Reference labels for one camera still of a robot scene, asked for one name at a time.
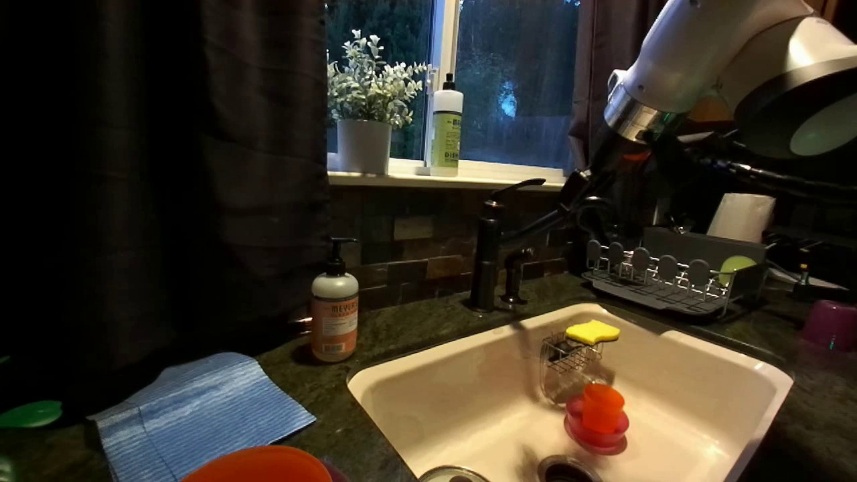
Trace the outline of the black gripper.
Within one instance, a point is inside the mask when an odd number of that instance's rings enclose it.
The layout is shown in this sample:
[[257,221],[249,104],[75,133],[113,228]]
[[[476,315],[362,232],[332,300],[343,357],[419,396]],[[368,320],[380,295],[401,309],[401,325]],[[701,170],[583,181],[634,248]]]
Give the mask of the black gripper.
[[617,213],[617,237],[640,240],[644,232],[644,173],[652,165],[647,146],[608,133],[588,158],[595,194]]

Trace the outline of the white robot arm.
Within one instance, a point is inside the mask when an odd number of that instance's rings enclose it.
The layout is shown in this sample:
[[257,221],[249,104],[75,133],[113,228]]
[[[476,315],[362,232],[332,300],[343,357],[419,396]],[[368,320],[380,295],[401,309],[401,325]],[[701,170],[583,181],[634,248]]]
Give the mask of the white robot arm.
[[855,143],[857,44],[806,0],[666,0],[628,67],[609,74],[613,146],[655,154],[717,94],[739,146],[809,162]]

